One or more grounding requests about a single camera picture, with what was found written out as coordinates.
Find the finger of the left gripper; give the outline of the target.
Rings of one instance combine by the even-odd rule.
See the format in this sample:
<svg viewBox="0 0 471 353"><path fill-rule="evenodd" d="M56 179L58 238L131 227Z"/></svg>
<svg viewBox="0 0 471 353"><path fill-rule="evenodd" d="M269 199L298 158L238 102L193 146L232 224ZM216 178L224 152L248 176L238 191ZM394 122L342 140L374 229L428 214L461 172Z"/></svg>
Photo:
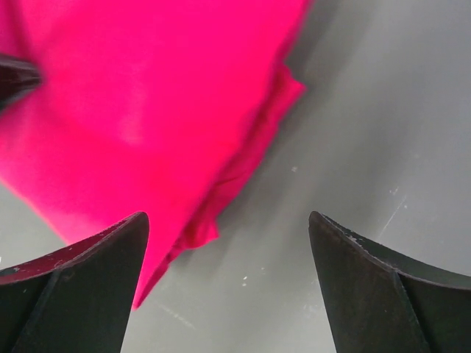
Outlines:
<svg viewBox="0 0 471 353"><path fill-rule="evenodd" d="M32 92L42 79L32 63L1 53L0 59L0 108L9 105Z"/></svg>

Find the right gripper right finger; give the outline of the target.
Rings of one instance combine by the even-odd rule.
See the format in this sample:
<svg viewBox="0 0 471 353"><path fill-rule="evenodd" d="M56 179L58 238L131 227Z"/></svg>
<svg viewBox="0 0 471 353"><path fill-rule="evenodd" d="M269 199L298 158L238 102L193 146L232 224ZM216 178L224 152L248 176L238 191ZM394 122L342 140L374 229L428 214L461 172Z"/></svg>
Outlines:
<svg viewBox="0 0 471 353"><path fill-rule="evenodd" d="M337 352L469 352L470 277L422 263L318 212L316 272Z"/></svg>

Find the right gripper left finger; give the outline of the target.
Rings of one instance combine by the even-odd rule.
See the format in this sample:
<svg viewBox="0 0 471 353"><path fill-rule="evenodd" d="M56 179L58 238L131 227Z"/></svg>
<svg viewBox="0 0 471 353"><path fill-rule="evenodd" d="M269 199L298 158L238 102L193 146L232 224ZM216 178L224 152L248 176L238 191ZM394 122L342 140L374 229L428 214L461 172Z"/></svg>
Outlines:
<svg viewBox="0 0 471 353"><path fill-rule="evenodd" d="M146 213L1 270L2 352L120 352L149 236Z"/></svg>

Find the magenta t shirt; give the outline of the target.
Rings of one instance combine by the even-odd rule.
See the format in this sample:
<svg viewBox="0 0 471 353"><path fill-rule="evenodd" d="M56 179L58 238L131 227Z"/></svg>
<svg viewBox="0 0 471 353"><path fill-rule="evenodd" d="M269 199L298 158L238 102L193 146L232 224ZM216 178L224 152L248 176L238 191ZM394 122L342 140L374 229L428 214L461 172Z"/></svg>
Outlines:
<svg viewBox="0 0 471 353"><path fill-rule="evenodd" d="M308 1L3 1L41 84L1 114L1 182L74 243L143 211L134 307L250 178L303 86Z"/></svg>

